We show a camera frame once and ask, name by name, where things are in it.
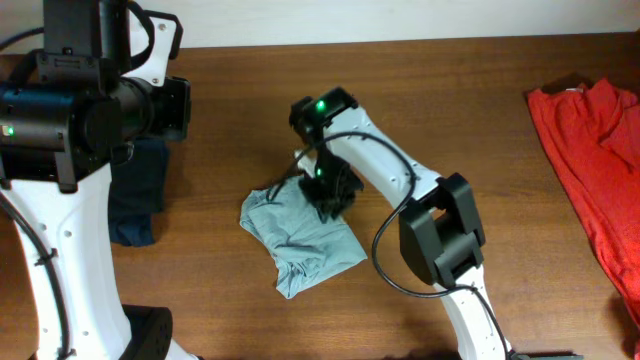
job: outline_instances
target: cloth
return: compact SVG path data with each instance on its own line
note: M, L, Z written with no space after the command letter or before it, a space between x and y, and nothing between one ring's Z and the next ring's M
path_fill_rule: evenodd
M111 166L109 237L125 246L154 243L151 215L164 210L169 149L162 140L139 139L131 159Z
M542 145L605 273L640 326L640 105L607 80L529 94ZM640 342L636 346L640 360Z
M266 190L252 191L240 215L240 225L275 261L276 289L287 299L367 258L342 218L320 221L298 186L301 178L289 179L273 203Z

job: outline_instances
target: light blue cloth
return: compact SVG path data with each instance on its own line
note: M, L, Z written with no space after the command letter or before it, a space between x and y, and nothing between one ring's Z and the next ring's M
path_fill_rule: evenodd
M367 258L342 218L320 221L300 190L299 179L289 179L273 203L267 202L266 190L252 191L240 216L240 226L275 260L276 289L287 299Z

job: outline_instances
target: green light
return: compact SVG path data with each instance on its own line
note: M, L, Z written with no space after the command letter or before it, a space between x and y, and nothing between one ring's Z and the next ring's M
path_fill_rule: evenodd
M326 108L327 104L325 104L325 102L322 100L318 101L318 103L316 104L316 110L318 111L324 111Z

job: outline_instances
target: wooden table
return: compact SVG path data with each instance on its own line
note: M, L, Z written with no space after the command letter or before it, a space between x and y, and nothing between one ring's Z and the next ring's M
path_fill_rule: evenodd
M249 191L279 176L300 146L290 104L340 84L418 161L472 184L491 301L517 349L625 359L635 327L542 151L523 94L572 73L636 90L636 44L633 34L611 34L183 50L170 74L193 85L189 138L171 146L158 243L112 247L120 298L171 308L175 338L207 359L455 351L440 301L392 290L369 261L285 300L273 260L238 225ZM346 214L367 251L390 210L369 187ZM37 344L33 300L5 217L0 232L1 352L24 359ZM395 225L380 251L398 281L429 290L402 261Z

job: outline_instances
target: dark blue cloth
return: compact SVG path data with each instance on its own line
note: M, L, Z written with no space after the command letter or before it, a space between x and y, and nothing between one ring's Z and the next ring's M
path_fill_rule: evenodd
M131 159L111 166L109 237L125 246L154 243L151 215L164 210L169 149L162 140L139 139Z

